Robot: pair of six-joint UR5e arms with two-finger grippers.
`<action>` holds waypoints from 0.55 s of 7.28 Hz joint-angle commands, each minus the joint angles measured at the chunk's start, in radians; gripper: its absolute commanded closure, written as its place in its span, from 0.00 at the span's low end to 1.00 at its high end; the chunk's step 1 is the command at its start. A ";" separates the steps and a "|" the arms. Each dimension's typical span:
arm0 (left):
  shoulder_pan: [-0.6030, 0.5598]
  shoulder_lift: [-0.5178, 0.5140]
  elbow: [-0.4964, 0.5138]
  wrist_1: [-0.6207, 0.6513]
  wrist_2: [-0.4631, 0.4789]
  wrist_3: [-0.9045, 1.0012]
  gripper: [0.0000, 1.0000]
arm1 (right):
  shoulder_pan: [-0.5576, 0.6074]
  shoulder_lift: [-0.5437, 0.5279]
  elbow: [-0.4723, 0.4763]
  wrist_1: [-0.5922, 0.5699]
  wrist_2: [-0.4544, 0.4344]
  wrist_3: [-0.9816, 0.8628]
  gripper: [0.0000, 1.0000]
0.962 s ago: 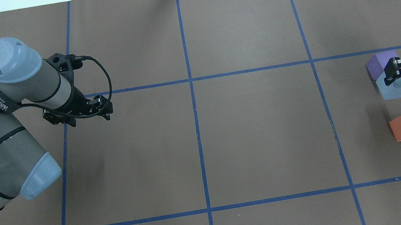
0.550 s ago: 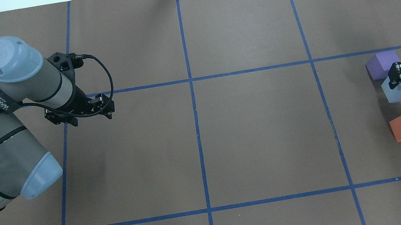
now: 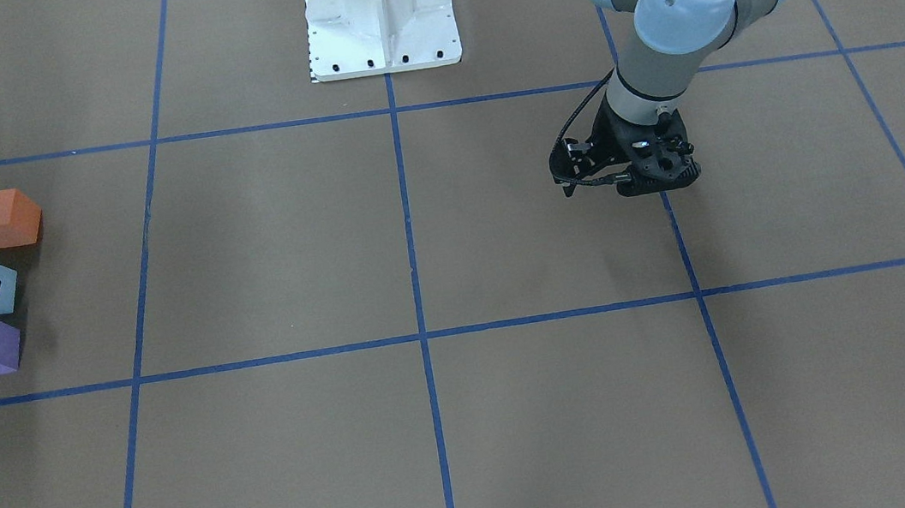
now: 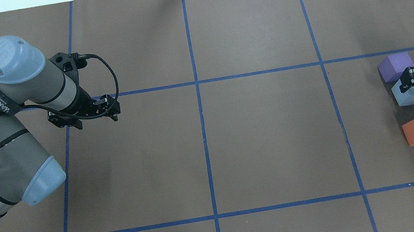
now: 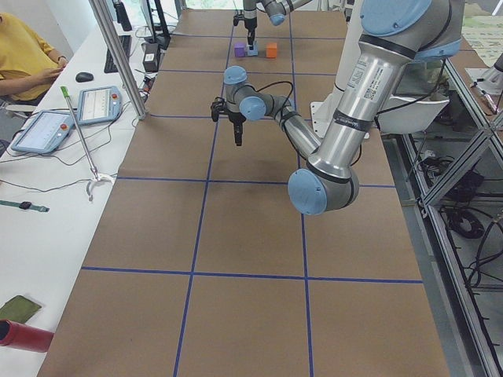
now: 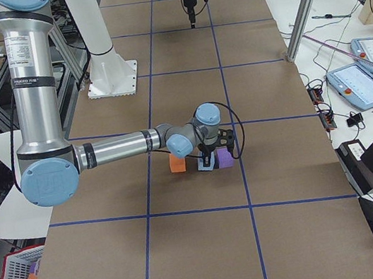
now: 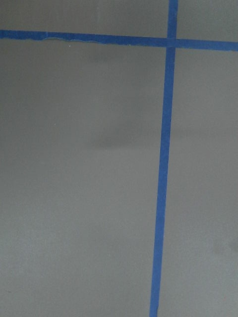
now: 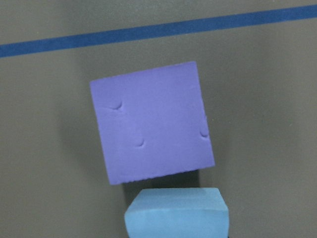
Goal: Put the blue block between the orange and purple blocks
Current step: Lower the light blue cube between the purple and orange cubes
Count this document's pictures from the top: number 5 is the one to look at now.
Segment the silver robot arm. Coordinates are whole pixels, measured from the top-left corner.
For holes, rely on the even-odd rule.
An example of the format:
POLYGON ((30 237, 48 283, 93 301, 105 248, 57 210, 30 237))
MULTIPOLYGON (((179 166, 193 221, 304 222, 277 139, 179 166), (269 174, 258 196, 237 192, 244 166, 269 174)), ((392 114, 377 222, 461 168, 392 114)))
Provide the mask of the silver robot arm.
POLYGON ((283 23, 285 17, 294 10, 306 5, 310 0, 244 0, 243 9, 237 10, 233 16, 233 25, 237 26, 240 21, 244 22, 244 27, 247 30, 247 47, 251 53, 257 53, 258 48, 255 46, 255 30, 258 25, 257 21, 257 5, 262 4, 264 12, 269 17, 273 26, 278 26, 283 23))
POLYGON ((351 25, 362 32, 354 43, 359 57, 328 129, 319 137, 287 97, 260 93, 244 68, 224 71, 225 98, 212 118, 229 116, 240 136, 247 120, 277 121, 306 166, 288 179, 292 205, 316 215, 344 208, 358 195, 354 156, 378 112, 398 85, 407 64, 446 59, 461 45, 463 1, 363 1, 355 4, 351 25))

